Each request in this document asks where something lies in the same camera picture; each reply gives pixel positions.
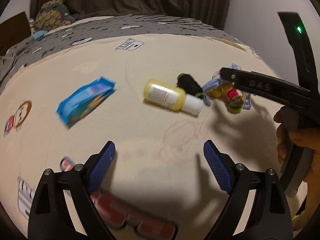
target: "yellow bottle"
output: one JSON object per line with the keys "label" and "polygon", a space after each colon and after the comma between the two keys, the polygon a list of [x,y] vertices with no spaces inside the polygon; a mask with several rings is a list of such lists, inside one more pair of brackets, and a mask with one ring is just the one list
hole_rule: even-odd
{"label": "yellow bottle", "polygon": [[144,98],[151,103],[172,111],[182,110],[188,114],[199,115],[203,101],[187,95],[182,88],[170,86],[161,81],[150,79],[144,88]]}

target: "white bottle cap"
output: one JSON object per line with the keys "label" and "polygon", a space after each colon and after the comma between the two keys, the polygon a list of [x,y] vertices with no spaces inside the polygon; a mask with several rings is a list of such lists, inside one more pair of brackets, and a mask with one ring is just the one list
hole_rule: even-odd
{"label": "white bottle cap", "polygon": [[198,116],[201,112],[203,101],[200,98],[196,98],[192,95],[187,95],[186,101],[184,102],[181,110],[188,114]]}

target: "bottle label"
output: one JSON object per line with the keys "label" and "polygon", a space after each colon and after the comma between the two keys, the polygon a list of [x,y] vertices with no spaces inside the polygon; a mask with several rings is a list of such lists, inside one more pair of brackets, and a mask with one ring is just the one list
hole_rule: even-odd
{"label": "bottle label", "polygon": [[157,105],[172,109],[178,99],[178,93],[159,85],[151,85],[148,100]]}

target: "bottle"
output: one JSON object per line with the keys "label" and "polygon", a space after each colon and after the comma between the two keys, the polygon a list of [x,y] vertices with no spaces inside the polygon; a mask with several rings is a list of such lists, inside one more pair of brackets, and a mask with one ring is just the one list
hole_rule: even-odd
{"label": "bottle", "polygon": [[199,115],[203,106],[201,99],[187,95],[182,88],[170,86],[155,79],[150,79],[146,84],[144,98],[172,111],[182,110],[195,116]]}
{"label": "bottle", "polygon": [[195,96],[196,98],[203,99],[204,92],[200,85],[194,80],[194,78],[185,73],[181,73],[177,77],[177,86],[184,89],[187,94]]}

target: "beige sheet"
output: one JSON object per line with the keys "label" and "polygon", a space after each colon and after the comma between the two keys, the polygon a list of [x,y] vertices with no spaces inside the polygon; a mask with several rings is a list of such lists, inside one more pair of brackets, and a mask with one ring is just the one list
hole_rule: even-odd
{"label": "beige sheet", "polygon": [[[134,51],[115,50],[128,38],[143,41]],[[17,206],[21,176],[36,188],[46,168],[60,171],[64,156],[84,163],[108,140],[116,144],[114,168],[102,188],[124,201],[179,226],[177,240],[202,240],[221,212],[227,195],[203,157],[203,143],[211,139],[221,152],[249,169],[274,168],[279,174],[276,124],[279,104],[253,97],[252,109],[232,115],[223,101],[204,106],[198,118],[143,103],[149,78],[169,84],[190,73],[200,84],[213,73],[235,63],[243,70],[275,76],[252,54],[214,38],[169,34],[108,38],[59,52],[21,70],[0,96],[0,125],[5,125],[25,100],[32,108],[20,129],[0,136],[0,201],[17,227],[27,235],[27,219]],[[116,92],[68,130],[55,113],[58,104],[79,87],[104,76],[116,82]],[[295,214],[306,186],[289,199]],[[244,228],[250,194],[237,232]],[[71,217],[84,232],[70,197]],[[140,239],[127,226],[112,230],[117,239]]]}

